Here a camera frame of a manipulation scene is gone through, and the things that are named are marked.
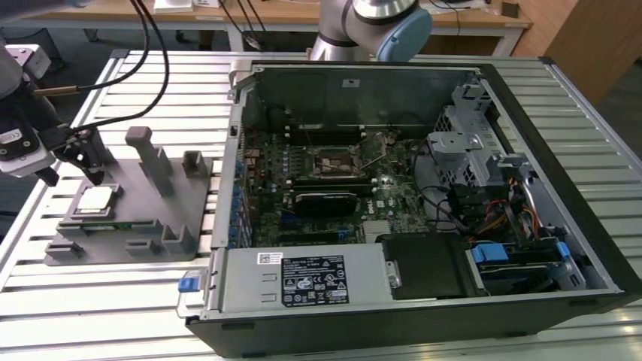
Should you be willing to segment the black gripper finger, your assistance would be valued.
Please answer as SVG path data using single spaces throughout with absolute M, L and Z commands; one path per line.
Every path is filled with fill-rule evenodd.
M 52 152 L 60 161 L 83 171 L 95 186 L 103 184 L 111 154 L 96 128 L 78 131 L 70 126 L 60 126 L 52 135 Z
M 59 183 L 59 173 L 51 166 L 38 170 L 35 175 L 39 179 L 44 182 L 44 184 L 50 187 L 55 187 Z

